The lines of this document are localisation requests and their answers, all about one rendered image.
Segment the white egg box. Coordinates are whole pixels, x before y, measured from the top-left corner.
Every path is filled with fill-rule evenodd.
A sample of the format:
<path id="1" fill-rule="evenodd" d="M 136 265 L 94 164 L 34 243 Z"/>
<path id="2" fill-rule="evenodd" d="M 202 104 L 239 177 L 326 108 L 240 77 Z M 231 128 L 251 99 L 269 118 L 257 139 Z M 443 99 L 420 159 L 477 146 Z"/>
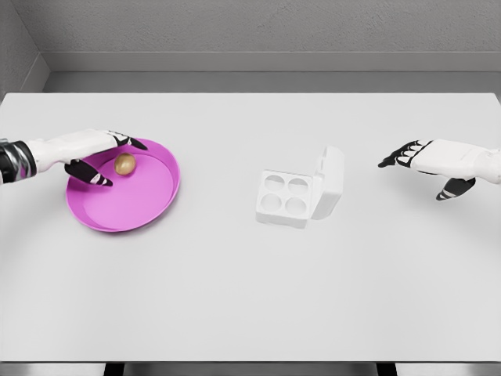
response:
<path id="1" fill-rule="evenodd" d="M 310 219 L 329 217 L 344 192 L 344 153 L 327 146 L 313 175 L 265 169 L 255 206 L 262 223 L 303 229 Z"/>

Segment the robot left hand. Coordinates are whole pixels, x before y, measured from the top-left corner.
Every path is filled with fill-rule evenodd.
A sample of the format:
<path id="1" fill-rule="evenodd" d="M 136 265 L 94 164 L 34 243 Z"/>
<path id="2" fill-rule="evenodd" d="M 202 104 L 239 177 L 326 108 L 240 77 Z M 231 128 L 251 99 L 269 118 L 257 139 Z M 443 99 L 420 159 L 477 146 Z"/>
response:
<path id="1" fill-rule="evenodd" d="M 84 161 L 86 157 L 124 145 L 148 150 L 143 143 L 131 136 L 96 129 L 66 134 L 50 139 L 49 143 L 56 150 L 56 160 L 64 163 L 67 174 L 83 183 L 95 186 L 112 186 L 113 182 Z"/>

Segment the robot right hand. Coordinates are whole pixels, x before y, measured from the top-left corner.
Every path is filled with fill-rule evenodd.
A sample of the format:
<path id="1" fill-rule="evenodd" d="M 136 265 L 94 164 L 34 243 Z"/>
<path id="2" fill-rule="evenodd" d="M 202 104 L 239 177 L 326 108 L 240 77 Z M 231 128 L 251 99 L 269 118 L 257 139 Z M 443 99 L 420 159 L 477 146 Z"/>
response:
<path id="1" fill-rule="evenodd" d="M 490 150 L 468 143 L 445 139 L 412 141 L 385 157 L 378 166 L 400 165 L 427 175 L 441 175 L 448 179 L 437 201 L 457 198 L 473 188 L 478 178 L 492 176 L 489 165 Z"/>

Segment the brown egg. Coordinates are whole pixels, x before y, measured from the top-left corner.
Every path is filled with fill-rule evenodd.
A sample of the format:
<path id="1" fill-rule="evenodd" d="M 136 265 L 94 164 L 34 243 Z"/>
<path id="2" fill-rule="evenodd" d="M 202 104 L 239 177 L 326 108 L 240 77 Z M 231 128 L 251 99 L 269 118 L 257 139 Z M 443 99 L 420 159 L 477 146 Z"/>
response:
<path id="1" fill-rule="evenodd" d="M 122 153 L 114 159 L 114 171 L 120 176 L 127 176 L 134 172 L 136 159 L 133 154 Z"/>

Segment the pink round plate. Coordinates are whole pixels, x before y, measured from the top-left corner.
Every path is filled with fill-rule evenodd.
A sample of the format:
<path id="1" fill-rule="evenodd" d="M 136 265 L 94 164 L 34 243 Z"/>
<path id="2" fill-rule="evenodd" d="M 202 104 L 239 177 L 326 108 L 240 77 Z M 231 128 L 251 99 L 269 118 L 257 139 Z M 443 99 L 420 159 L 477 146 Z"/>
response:
<path id="1" fill-rule="evenodd" d="M 146 150 L 120 146 L 85 158 L 112 186 L 91 186 L 74 177 L 67 183 L 67 206 L 87 227 L 104 231 L 129 231 L 161 215 L 175 199 L 180 169 L 170 150 L 152 140 L 142 139 Z M 114 171 L 114 161 L 123 153 L 135 157 L 135 170 L 126 176 Z"/>

